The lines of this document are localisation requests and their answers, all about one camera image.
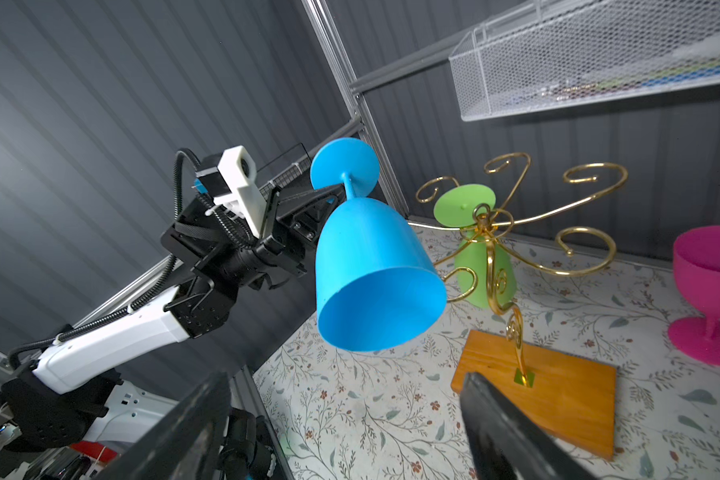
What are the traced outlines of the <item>pink wine glass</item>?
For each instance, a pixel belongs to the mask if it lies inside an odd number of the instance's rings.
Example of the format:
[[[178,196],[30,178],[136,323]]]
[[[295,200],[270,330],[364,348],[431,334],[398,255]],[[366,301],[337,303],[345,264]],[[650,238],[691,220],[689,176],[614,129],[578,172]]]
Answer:
[[[701,315],[674,321],[668,329],[670,341],[685,355],[720,366],[720,225],[677,237],[673,277],[680,294]]]

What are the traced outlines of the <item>blue wine glass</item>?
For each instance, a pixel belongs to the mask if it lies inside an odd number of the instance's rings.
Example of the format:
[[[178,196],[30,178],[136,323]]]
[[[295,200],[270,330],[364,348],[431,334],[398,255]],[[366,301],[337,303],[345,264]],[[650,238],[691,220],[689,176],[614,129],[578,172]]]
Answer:
[[[326,144],[310,171],[314,189],[338,186],[346,195],[322,228],[315,258],[318,331],[341,350],[402,345],[446,308],[446,286],[413,229],[371,198],[379,176],[373,148],[355,138]]]

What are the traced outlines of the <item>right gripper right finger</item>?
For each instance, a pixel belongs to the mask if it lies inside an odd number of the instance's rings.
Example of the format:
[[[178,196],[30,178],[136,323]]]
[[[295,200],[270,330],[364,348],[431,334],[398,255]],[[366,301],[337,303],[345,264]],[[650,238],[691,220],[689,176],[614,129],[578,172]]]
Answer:
[[[460,393],[479,479],[592,479],[483,375],[468,373]]]

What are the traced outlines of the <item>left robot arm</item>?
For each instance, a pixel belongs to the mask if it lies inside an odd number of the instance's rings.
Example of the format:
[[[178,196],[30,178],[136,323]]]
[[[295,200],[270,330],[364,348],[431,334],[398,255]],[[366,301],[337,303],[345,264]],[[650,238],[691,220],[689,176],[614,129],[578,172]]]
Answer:
[[[162,238],[168,262],[149,290],[86,325],[10,353],[13,375],[1,396],[20,435],[9,449],[122,443],[125,454],[106,472],[109,479],[279,477],[282,454],[265,413],[233,406],[224,373],[177,402],[125,381],[118,367],[223,326],[244,287],[271,287],[276,272],[302,276],[307,254],[344,197],[339,186],[274,189],[260,237],[206,194],[181,205]]]

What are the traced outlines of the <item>gold wire glass rack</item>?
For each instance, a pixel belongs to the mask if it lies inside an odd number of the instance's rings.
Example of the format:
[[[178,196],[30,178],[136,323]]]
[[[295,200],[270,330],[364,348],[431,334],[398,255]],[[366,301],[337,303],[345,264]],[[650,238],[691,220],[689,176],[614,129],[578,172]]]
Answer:
[[[443,195],[438,192],[443,177],[426,182],[433,189],[428,197],[418,195],[421,204],[435,203]],[[615,259],[616,243],[607,233],[592,227],[572,226],[559,231],[555,241],[563,253],[571,257],[574,250],[565,242],[570,235],[587,235],[604,243],[607,254],[599,263],[578,270],[547,267],[535,263],[504,242],[507,234],[517,225],[506,203],[496,202],[492,210],[486,204],[475,208],[473,216],[477,234],[484,236],[492,247],[501,245],[509,254],[511,263],[520,263],[547,275],[572,278],[590,275],[606,269]],[[445,227],[439,222],[439,231],[462,233],[465,229]],[[475,290],[478,280],[473,270],[455,267],[453,257],[459,247],[438,260],[439,265],[450,266],[450,275],[458,282],[459,300]],[[515,297],[511,309],[497,315],[505,321],[503,336],[471,331],[451,382],[455,392],[461,392],[468,373],[477,372],[486,377],[520,411],[544,432],[583,449],[605,460],[614,456],[615,390],[617,371],[611,366],[579,358],[524,342],[525,322]]]

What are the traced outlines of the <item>green wine glass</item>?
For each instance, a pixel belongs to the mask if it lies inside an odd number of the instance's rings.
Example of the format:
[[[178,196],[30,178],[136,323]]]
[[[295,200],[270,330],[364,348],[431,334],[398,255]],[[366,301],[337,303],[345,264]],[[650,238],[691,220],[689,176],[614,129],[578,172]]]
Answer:
[[[484,236],[479,236],[473,212],[486,204],[492,210],[496,204],[494,191],[480,184],[457,186],[443,194],[435,203],[435,219],[445,227],[465,229],[460,251],[453,257],[455,267],[470,268],[477,275],[477,286],[466,298],[480,309],[490,309],[504,315],[510,309],[517,285],[510,256],[498,243],[492,247]]]

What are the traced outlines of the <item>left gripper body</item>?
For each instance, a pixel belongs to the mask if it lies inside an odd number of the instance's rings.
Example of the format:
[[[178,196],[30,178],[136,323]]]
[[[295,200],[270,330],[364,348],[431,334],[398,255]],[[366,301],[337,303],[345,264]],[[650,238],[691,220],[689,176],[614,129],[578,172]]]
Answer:
[[[305,260],[317,248],[330,214],[345,200],[338,185],[275,188],[254,245],[239,248],[221,263],[222,279],[241,288],[280,288],[307,272]]]

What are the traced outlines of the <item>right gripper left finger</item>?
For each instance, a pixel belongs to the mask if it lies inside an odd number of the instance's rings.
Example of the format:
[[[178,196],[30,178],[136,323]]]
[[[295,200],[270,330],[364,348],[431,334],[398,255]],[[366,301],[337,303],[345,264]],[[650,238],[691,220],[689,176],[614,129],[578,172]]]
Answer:
[[[228,376],[214,372],[98,477],[215,478],[230,407]]]

